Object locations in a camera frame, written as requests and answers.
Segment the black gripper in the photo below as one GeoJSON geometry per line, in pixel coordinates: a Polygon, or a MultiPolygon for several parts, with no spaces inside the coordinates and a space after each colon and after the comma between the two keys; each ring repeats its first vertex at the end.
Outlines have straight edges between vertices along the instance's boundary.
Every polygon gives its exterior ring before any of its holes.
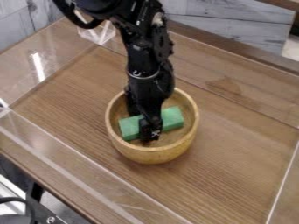
{"type": "Polygon", "coordinates": [[[164,121],[161,106],[173,93],[173,72],[158,69],[153,73],[126,70],[125,105],[130,116],[142,115],[138,119],[138,138],[149,143],[160,138],[164,121]]]}

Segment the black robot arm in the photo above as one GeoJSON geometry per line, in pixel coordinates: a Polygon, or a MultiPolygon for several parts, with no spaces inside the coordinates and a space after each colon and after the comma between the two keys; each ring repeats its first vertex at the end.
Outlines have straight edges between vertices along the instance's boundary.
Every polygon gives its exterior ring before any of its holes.
{"type": "Polygon", "coordinates": [[[173,42],[158,0],[52,0],[65,18],[80,28],[93,29],[104,21],[116,27],[126,53],[125,106],[140,116],[140,140],[160,138],[161,106],[174,88],[173,42]]]}

